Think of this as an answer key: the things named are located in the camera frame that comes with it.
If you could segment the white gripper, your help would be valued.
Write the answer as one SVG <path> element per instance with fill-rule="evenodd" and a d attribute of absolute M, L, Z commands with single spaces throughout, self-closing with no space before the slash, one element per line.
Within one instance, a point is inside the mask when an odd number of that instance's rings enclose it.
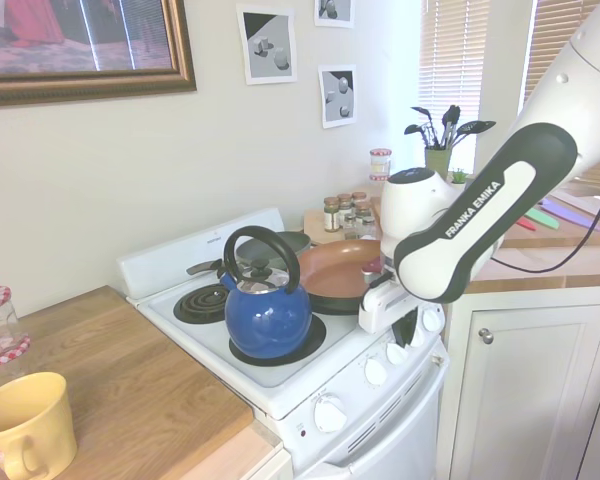
<path fill-rule="evenodd" d="M 358 313 L 359 326 L 367 333 L 382 333 L 392 326 L 400 348 L 411 345 L 416 333 L 420 300 L 400 283 L 387 280 L 370 287 L 363 295 Z"/>

